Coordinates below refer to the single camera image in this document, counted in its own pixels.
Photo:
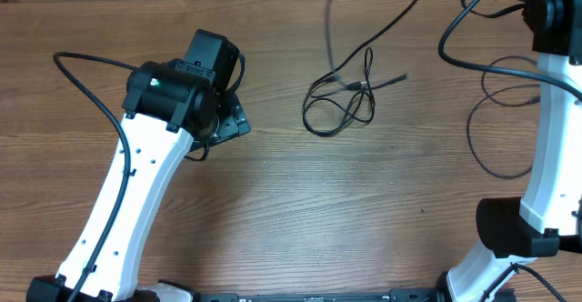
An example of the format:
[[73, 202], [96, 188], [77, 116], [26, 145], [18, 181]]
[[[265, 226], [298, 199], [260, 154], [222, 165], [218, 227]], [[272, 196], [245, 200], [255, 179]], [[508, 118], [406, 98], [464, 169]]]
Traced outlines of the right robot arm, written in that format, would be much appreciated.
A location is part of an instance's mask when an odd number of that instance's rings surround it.
[[437, 282], [446, 301], [492, 301], [536, 259], [581, 251], [581, 0], [518, 0], [533, 34], [535, 72], [469, 63], [446, 53], [448, 37], [480, 1], [465, 6], [449, 25], [438, 54], [457, 67], [536, 81], [537, 138], [524, 195], [478, 203], [476, 243]]

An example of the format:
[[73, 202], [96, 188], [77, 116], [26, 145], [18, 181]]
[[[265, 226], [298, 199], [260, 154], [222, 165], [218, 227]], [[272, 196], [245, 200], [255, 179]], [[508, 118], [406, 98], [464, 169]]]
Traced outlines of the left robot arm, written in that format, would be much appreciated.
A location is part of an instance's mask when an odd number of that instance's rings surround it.
[[57, 272], [34, 277], [28, 301], [197, 301], [167, 280], [138, 283], [140, 261], [165, 191], [191, 152], [246, 135], [251, 126], [234, 70], [244, 55], [226, 37], [199, 29], [184, 58], [131, 67], [117, 119], [63, 65], [58, 69], [106, 115], [118, 133], [115, 156], [85, 228]]

